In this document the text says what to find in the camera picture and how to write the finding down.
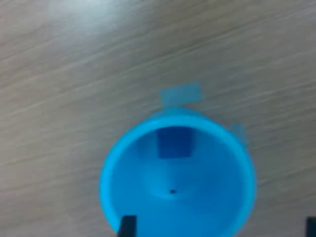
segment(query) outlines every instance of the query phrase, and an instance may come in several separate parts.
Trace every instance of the blue plastic container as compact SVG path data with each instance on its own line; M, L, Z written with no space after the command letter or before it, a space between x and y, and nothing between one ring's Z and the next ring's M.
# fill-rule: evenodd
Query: blue plastic container
M255 175L229 131L187 109L166 109L124 134L100 178L115 231L137 215L138 237L231 237L249 216Z

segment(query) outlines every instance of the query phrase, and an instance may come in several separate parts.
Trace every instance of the tape piece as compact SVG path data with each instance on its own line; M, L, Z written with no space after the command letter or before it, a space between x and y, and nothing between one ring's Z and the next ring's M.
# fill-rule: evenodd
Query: tape piece
M248 146L248 140L244 125L233 123L231 125L231 131L245 147Z
M178 107L202 99L202 91L198 82L178 85L160 91L162 105L165 108Z

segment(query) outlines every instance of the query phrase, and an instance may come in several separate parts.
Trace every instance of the cup rim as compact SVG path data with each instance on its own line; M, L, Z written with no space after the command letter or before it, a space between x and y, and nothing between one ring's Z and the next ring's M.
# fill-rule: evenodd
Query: cup rim
M157 129L170 126L190 127L211 134L226 143L227 147L230 148L231 152L234 154L234 157L238 159L239 167L242 170L242 179L245 182L244 200L239 213L236 215L236 221L232 222L227 230L223 232L223 236L234 235L246 222L253 208L256 194L256 179L253 164L245 147L234 135L208 118L192 114L162 115L149 118L126 132L112 147L103 164L99 182L100 202L108 222L117 232L120 225L120 217L112 207L110 183L112 171L118 158L129 145L140 137Z

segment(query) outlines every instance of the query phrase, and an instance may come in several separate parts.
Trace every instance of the blue tape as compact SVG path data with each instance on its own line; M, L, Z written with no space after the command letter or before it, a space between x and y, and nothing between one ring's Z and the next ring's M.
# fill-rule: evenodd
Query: blue tape
M198 82L174 86L160 91L162 105L165 108L178 107L202 99L202 91Z
M231 131L244 146L248 145L248 140L247 140L244 125L233 123L231 125Z

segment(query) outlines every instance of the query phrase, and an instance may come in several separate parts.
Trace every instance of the black object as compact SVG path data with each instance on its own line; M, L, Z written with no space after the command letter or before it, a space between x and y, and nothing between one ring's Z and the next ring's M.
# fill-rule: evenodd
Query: black object
M136 237L136 216L123 216L118 237Z
M316 217L308 217L306 220L306 237L316 237Z

